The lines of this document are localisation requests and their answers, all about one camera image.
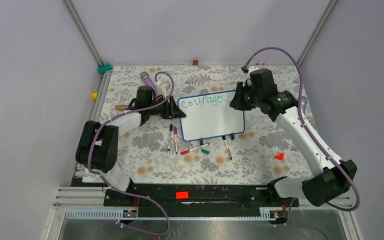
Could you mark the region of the blue framed whiteboard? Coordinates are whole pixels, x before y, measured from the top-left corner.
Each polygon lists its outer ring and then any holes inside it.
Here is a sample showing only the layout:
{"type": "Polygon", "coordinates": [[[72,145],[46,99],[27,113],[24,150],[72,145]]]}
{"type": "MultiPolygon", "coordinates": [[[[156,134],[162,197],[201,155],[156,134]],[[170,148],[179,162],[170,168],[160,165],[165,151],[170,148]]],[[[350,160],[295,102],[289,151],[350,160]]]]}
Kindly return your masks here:
{"type": "Polygon", "coordinates": [[[245,112],[230,107],[235,91],[220,91],[181,97],[179,109],[182,138],[186,142],[240,134],[245,131],[245,112]]]}

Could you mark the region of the green marker cap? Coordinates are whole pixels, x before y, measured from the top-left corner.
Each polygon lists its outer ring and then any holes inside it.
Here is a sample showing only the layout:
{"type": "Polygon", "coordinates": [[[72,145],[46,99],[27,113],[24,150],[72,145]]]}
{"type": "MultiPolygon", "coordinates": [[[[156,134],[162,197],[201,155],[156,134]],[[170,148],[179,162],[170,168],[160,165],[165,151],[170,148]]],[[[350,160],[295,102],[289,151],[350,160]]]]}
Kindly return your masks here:
{"type": "Polygon", "coordinates": [[[210,154],[210,151],[206,150],[206,149],[201,149],[201,152],[206,154],[206,155],[209,155],[210,154]]]}

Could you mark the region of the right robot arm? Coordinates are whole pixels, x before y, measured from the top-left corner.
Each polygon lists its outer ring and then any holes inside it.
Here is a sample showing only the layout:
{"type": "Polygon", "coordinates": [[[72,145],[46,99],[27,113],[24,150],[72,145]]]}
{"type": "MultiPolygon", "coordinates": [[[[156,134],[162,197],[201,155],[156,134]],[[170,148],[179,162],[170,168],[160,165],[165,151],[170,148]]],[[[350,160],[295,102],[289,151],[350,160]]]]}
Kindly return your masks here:
{"type": "Polygon", "coordinates": [[[306,160],[312,177],[298,184],[298,194],[312,205],[332,206],[331,200],[356,189],[353,183],[357,165],[344,161],[316,133],[299,101],[289,91],[279,91],[269,69],[249,72],[245,81],[236,84],[229,106],[238,111],[260,109],[292,140],[306,160]]]}

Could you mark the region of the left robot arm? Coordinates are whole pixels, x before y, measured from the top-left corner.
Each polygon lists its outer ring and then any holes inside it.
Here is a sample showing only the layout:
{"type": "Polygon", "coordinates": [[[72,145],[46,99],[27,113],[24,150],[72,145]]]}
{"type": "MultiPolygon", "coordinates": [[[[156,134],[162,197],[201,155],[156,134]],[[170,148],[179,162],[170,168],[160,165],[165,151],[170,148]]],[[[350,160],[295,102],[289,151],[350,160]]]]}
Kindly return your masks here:
{"type": "Polygon", "coordinates": [[[104,177],[104,182],[117,190],[115,197],[124,206],[134,202],[135,192],[129,188],[130,178],[115,168],[119,136],[144,125],[151,116],[173,120],[187,115],[177,106],[173,96],[156,95],[151,87],[143,85],[138,87],[136,97],[125,111],[103,123],[89,120],[81,133],[76,162],[90,173],[104,177]]]}

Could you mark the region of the blue whiteboard marker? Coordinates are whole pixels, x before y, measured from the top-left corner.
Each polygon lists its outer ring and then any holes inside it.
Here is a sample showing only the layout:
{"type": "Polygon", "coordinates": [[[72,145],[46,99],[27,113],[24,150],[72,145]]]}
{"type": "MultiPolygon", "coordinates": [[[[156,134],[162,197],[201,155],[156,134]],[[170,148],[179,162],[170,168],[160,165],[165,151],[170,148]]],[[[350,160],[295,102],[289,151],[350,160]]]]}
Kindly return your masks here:
{"type": "Polygon", "coordinates": [[[173,124],[171,123],[169,125],[169,133],[168,133],[168,140],[167,140],[167,151],[170,152],[171,151],[171,139],[172,139],[172,132],[173,132],[173,124]]]}

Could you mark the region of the purple whiteboard marker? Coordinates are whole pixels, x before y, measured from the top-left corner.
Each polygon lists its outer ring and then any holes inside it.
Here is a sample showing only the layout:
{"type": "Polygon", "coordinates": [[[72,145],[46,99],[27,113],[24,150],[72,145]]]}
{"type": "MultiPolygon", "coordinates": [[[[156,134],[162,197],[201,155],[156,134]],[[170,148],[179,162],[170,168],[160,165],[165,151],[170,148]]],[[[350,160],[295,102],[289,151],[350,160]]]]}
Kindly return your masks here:
{"type": "Polygon", "coordinates": [[[177,139],[178,130],[177,130],[177,128],[175,126],[173,127],[173,133],[174,133],[175,154],[177,155],[178,152],[179,152],[179,150],[178,150],[178,139],[177,139]]]}

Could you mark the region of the red whiteboard marker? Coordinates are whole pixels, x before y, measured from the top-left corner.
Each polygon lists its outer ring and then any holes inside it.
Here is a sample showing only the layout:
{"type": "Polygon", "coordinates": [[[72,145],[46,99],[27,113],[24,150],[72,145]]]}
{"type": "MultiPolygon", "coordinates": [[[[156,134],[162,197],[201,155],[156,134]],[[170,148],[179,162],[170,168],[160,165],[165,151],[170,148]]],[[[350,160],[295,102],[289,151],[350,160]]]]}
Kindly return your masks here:
{"type": "Polygon", "coordinates": [[[202,144],[202,145],[200,145],[200,146],[197,146],[197,147],[194,147],[194,148],[191,148],[191,149],[188,149],[188,150],[184,150],[184,151],[182,151],[180,154],[181,154],[181,155],[186,155],[186,154],[189,154],[190,152],[193,152],[193,151],[195,151],[195,150],[198,150],[198,149],[207,147],[207,146],[209,146],[209,145],[210,145],[209,143],[202,144]]]}

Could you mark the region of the black whiteboard marker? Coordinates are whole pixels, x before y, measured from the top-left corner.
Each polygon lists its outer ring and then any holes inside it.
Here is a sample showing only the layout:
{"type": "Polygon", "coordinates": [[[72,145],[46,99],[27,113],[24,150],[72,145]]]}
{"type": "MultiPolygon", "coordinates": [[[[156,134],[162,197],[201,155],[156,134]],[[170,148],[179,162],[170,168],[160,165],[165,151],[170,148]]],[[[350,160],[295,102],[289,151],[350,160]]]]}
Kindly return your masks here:
{"type": "Polygon", "coordinates": [[[222,139],[223,139],[223,143],[224,143],[224,146],[225,146],[225,148],[226,148],[226,152],[227,152],[227,154],[228,154],[228,157],[229,157],[230,160],[232,160],[232,159],[233,159],[233,156],[232,156],[232,153],[231,153],[231,151],[230,151],[230,148],[229,148],[227,139],[226,139],[226,137],[225,137],[224,135],[222,136],[222,139]]]}

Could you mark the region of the floral table mat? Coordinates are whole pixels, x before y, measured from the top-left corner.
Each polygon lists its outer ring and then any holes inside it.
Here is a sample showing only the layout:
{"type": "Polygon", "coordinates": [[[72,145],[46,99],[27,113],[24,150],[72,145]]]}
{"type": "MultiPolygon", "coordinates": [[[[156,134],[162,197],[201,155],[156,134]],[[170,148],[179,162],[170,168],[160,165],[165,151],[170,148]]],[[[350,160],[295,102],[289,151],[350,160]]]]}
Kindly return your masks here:
{"type": "MultiPolygon", "coordinates": [[[[115,106],[126,105],[143,84],[142,72],[158,80],[174,79],[174,97],[188,97],[234,90],[245,79],[237,65],[119,65],[112,70],[105,88],[100,120],[118,114],[115,106]]],[[[179,120],[152,116],[143,126],[118,137],[115,169],[135,183],[155,184],[237,184],[262,185],[279,177],[303,178],[311,171],[286,133],[258,109],[245,112],[245,130],[228,141],[229,159],[223,140],[211,138],[209,154],[194,150],[181,155],[167,151],[169,126],[179,120]],[[284,160],[274,156],[284,153],[284,160]]],[[[186,142],[177,136],[178,149],[195,148],[197,141],[186,142]]]]}

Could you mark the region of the tan toy microphone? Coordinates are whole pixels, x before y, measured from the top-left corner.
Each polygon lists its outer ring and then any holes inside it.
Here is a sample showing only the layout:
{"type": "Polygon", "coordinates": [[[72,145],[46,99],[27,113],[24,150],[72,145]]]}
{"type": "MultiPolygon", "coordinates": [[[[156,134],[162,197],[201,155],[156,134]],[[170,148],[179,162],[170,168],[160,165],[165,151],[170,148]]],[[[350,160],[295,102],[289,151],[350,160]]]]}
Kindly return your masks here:
{"type": "Polygon", "coordinates": [[[120,112],[125,111],[125,110],[128,109],[128,108],[129,108],[128,105],[122,105],[122,104],[120,104],[120,105],[115,105],[115,106],[114,106],[114,109],[115,109],[116,111],[120,111],[120,112]]]}

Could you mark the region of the red triangular block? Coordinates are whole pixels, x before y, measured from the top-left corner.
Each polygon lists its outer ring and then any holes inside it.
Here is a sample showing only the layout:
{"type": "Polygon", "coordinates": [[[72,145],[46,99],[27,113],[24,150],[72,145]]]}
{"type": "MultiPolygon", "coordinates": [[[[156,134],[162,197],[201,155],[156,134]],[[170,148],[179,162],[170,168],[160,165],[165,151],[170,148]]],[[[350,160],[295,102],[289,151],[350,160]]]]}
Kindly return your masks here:
{"type": "Polygon", "coordinates": [[[284,152],[274,156],[274,159],[279,160],[279,161],[283,161],[284,158],[285,158],[285,153],[284,152]]]}

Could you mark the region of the yellow cube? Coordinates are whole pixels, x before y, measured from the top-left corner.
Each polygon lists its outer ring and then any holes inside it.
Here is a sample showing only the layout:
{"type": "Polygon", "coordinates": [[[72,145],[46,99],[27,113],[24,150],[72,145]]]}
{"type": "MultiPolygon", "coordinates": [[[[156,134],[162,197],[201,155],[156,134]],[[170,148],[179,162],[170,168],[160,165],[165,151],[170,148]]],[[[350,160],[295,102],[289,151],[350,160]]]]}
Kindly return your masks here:
{"type": "Polygon", "coordinates": [[[98,93],[97,92],[94,92],[92,93],[91,97],[96,100],[98,98],[98,93]]]}

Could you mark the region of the red tape label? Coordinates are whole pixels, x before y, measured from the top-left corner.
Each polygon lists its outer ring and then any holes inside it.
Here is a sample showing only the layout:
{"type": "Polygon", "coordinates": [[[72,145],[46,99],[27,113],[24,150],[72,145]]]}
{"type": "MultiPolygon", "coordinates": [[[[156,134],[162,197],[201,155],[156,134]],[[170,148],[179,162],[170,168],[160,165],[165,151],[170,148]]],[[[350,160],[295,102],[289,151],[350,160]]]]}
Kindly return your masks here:
{"type": "Polygon", "coordinates": [[[176,200],[183,200],[189,198],[189,192],[188,191],[178,191],[175,193],[175,199],[176,200]]]}

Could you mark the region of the teal corner block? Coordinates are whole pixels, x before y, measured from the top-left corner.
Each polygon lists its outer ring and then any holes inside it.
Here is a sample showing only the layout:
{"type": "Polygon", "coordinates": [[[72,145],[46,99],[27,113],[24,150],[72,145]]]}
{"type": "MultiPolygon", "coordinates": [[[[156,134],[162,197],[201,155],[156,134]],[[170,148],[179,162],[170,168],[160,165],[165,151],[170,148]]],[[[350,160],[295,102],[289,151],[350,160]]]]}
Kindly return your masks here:
{"type": "Polygon", "coordinates": [[[105,72],[111,70],[113,67],[110,63],[107,63],[103,66],[100,66],[97,68],[97,71],[100,73],[100,74],[104,74],[105,72]]]}

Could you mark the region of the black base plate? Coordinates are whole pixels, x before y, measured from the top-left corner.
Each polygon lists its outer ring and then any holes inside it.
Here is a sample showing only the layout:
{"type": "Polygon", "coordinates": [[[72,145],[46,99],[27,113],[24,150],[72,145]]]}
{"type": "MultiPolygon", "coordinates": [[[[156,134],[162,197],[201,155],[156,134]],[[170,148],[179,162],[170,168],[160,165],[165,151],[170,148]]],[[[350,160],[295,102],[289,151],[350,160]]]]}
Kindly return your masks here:
{"type": "Polygon", "coordinates": [[[127,194],[107,189],[105,207],[132,207],[139,217],[259,217],[260,208],[286,211],[299,206],[292,197],[280,197],[274,185],[195,185],[132,183],[127,194]],[[176,199],[187,191],[188,199],[176,199]]]}

